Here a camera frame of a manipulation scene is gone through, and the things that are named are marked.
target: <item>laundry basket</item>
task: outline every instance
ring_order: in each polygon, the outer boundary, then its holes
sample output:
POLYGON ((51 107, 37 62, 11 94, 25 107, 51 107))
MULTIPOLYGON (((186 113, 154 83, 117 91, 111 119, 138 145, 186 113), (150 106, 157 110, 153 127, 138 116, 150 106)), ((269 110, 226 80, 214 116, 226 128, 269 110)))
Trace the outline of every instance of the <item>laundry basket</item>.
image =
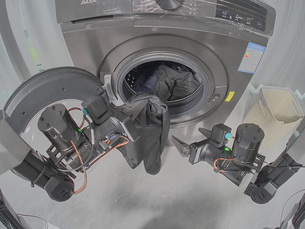
POLYGON ((263 145, 279 142, 296 128, 303 118, 303 111, 294 93, 287 88, 263 86, 243 123, 259 125, 265 132, 263 145))

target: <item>aux logo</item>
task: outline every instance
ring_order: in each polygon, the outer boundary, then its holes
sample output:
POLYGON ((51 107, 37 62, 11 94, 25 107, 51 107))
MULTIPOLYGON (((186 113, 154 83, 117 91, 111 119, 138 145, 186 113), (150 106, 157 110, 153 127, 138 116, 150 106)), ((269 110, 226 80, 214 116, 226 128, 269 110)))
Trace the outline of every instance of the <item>aux logo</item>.
POLYGON ((92 2, 96 2, 96 0, 83 0, 82 2, 81 2, 81 5, 82 4, 87 4, 87 3, 92 3, 92 2))

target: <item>gray floor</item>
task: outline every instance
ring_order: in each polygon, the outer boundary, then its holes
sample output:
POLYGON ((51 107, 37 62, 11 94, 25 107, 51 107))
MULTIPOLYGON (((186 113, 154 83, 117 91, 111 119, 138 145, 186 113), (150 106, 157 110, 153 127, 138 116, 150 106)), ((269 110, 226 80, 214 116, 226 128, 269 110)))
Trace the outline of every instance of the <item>gray floor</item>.
MULTIPOLYGON (((246 91, 226 124, 235 130, 250 105, 246 91)), ((260 153, 267 161, 274 160, 287 139, 262 147, 260 153)), ((236 187, 207 163, 192 166, 175 147, 167 147, 156 176, 146 174, 143 165, 131 170, 119 151, 110 152, 89 174, 85 191, 63 203, 11 172, 0 176, 0 187, 16 212, 41 216, 60 229, 261 229, 279 226, 286 200, 305 188, 303 172, 284 184, 268 204, 258 205, 243 194, 247 183, 236 187)), ((81 186, 82 181, 76 183, 76 188, 81 186)), ((287 203, 284 215, 301 196, 287 203)))

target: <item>yellow warning sticker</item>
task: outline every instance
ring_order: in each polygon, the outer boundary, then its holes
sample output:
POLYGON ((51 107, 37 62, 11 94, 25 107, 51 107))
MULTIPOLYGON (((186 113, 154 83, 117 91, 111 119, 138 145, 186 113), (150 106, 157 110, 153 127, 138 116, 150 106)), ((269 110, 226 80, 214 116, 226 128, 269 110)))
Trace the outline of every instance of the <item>yellow warning sticker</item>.
POLYGON ((229 93, 229 96, 226 98, 225 101, 229 102, 229 101, 232 99, 232 97, 234 96, 234 93, 235 93, 235 92, 230 92, 230 93, 229 93))

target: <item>blue label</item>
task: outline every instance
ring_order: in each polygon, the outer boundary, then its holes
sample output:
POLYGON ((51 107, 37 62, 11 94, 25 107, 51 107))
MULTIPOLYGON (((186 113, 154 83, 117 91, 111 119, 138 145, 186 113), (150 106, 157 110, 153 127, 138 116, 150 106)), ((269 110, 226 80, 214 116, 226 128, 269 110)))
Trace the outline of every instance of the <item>blue label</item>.
POLYGON ((266 47, 255 44, 253 42, 248 43, 248 47, 242 58, 242 62, 239 65, 238 71, 254 73, 266 47))

